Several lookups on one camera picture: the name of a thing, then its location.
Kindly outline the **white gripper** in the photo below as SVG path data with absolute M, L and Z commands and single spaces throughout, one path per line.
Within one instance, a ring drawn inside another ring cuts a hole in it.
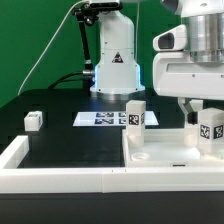
M 224 100 L 224 62 L 193 62 L 187 46 L 187 28 L 179 25 L 153 39 L 153 87 L 160 96 L 179 97 L 188 124 L 198 123 L 191 99 Z

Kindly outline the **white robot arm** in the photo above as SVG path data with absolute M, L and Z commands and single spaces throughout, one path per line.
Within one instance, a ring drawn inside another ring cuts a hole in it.
M 161 0 L 181 24 L 153 39 L 153 87 L 176 97 L 190 123 L 193 99 L 224 100 L 224 0 Z M 144 89 L 134 53 L 134 25 L 120 13 L 122 0 L 89 0 L 99 13 L 101 58 L 91 92 L 109 99 Z

